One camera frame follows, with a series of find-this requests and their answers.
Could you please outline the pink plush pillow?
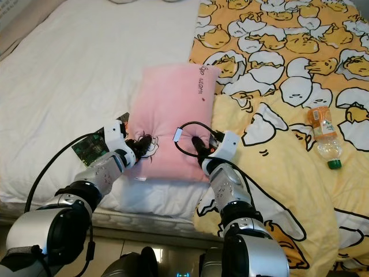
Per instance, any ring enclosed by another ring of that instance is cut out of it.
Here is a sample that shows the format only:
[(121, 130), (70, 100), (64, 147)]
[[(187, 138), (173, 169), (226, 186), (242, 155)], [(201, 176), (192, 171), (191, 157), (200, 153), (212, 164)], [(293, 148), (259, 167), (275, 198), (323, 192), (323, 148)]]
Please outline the pink plush pillow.
[(195, 153), (191, 138), (210, 138), (201, 126), (188, 126), (181, 134), (177, 150), (173, 139), (185, 122), (210, 126), (213, 118), (214, 89), (221, 69), (194, 63), (164, 64), (146, 67), (130, 111), (127, 127), (138, 140), (150, 134), (159, 148), (152, 156), (143, 156), (126, 176), (142, 179), (205, 182), (206, 176)]

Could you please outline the grey quilted mattress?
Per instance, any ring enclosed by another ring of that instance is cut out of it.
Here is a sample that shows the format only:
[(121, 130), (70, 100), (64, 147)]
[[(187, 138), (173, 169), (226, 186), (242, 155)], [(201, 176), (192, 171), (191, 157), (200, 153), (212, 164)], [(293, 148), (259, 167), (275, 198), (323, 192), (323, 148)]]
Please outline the grey quilted mattress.
[(195, 229), (192, 218), (203, 194), (203, 190), (109, 194), (95, 209), (92, 222), (106, 229), (200, 237), (202, 233)]

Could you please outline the white bed sheet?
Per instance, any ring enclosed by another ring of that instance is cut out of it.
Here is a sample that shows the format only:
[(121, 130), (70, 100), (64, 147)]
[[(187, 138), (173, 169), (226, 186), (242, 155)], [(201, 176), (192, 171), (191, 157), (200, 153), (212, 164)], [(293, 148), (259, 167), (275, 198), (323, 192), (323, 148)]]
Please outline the white bed sheet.
[(1, 214), (64, 145), (131, 111), (146, 67), (187, 63), (199, 0), (65, 0), (1, 62)]

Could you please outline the yellow cartoon egg blanket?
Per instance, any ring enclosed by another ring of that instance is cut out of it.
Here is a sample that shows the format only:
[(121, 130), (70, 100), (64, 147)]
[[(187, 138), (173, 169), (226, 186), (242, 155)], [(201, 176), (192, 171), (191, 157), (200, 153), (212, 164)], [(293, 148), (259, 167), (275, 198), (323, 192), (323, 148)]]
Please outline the yellow cartoon egg blanket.
[[(293, 276), (369, 277), (369, 13), (359, 0), (201, 0), (192, 63), (219, 67), (212, 127), (238, 134), (234, 163)], [(342, 148), (317, 152), (327, 106)]]

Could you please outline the robot right leg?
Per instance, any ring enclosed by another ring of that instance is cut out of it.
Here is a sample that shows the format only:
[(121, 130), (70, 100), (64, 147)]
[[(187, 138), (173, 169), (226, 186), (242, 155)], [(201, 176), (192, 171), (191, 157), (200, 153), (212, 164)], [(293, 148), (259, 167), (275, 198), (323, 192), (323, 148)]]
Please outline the robot right leg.
[(209, 248), (199, 258), (199, 277), (222, 277), (222, 249)]

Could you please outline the robot leg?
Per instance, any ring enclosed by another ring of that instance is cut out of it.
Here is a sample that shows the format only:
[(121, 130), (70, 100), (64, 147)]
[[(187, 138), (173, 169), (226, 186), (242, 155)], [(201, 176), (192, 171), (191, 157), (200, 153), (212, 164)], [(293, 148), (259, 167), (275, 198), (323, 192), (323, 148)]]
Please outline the robot leg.
[(222, 277), (222, 249), (209, 248), (199, 258), (199, 277)]
[(141, 253), (130, 252), (112, 262), (101, 277), (158, 277), (159, 264), (155, 251), (144, 247)]

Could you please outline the robot left leg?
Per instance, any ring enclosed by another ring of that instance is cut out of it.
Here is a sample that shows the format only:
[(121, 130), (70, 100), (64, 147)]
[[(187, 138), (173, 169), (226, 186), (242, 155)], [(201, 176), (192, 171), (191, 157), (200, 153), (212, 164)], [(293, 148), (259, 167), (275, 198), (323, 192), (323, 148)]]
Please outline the robot left leg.
[(112, 262), (101, 277), (158, 277), (159, 264), (155, 251), (144, 247), (141, 253), (130, 252)]

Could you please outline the plastic bottle with orange label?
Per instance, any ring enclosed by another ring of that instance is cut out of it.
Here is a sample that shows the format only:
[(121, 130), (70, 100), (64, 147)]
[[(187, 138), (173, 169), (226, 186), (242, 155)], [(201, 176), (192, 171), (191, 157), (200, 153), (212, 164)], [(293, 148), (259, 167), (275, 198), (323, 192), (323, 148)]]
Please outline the plastic bottle with orange label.
[(307, 113), (311, 125), (317, 152), (332, 170), (342, 168), (342, 148), (338, 142), (338, 135), (332, 124), (332, 116), (327, 106), (312, 108)]

